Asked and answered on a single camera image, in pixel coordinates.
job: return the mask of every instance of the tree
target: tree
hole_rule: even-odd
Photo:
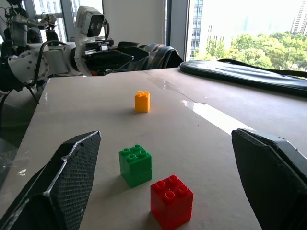
[[[242,34],[226,50],[222,41],[210,40],[206,50],[197,51],[197,60],[230,58],[272,69],[307,70],[307,35],[277,32],[269,36]]]
[[[201,52],[198,49],[194,50],[194,56],[195,56],[195,59],[198,60],[198,61],[200,61],[200,60],[207,60],[207,61],[212,60],[212,56],[211,56],[211,54],[209,54],[207,52],[207,50],[205,50],[204,52]]]
[[[272,67],[270,58],[265,55],[265,52],[262,49],[249,48],[244,49],[241,52],[233,50],[230,58],[261,68]]]
[[[254,48],[255,38],[249,34],[240,35],[235,41],[231,42],[231,46],[237,50]]]

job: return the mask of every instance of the toy block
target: toy block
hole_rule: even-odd
[[[192,204],[192,191],[175,175],[150,186],[150,211],[163,230],[188,222]]]
[[[152,157],[141,145],[120,151],[119,167],[131,188],[152,179]]]
[[[134,97],[135,111],[148,112],[150,109],[150,93],[138,91]]]

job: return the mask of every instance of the black cable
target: black cable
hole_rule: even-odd
[[[39,74],[39,68],[40,68],[40,63],[42,61],[42,57],[43,57],[43,52],[44,52],[44,48],[46,45],[48,45],[49,43],[58,43],[61,45],[66,45],[66,43],[64,42],[60,42],[60,41],[56,41],[56,40],[50,40],[50,41],[46,41],[42,44],[42,46],[39,49],[38,52],[38,57],[37,57],[37,63],[36,63],[36,69],[35,69],[35,74],[34,74],[34,81],[30,84],[25,85],[25,87],[32,87],[35,86],[37,81],[38,81],[38,74]]]
[[[34,98],[34,100],[36,101],[36,103],[39,104],[39,101],[38,101],[38,99],[35,97],[35,95],[34,95],[32,89],[31,89],[31,87],[27,87],[27,89],[30,91],[30,93],[31,93],[32,97]]]
[[[5,23],[7,23],[7,21],[6,20],[4,20],[3,18],[2,18],[2,16],[0,15],[0,18],[5,22]]]
[[[1,100],[1,103],[0,103],[0,146],[1,146],[1,128],[2,128],[2,123],[1,123],[1,120],[2,120],[2,109],[3,109],[3,106],[4,106],[4,101],[5,101],[5,99],[9,96],[9,94],[10,94],[11,92],[12,92],[12,90],[9,91],[8,94],[4,95],[3,98],[2,98],[2,100]]]
[[[107,31],[106,31],[106,35],[105,35],[105,40],[107,40],[109,38],[109,34],[110,34],[110,24],[109,24],[109,22],[106,23],[106,27],[107,27]]]

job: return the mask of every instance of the red lego block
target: red lego block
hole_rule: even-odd
[[[150,186],[150,211],[163,230],[173,230],[188,222],[193,193],[175,175]]]

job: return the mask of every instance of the sky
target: sky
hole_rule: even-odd
[[[248,33],[290,31],[302,0],[204,0],[202,22]]]

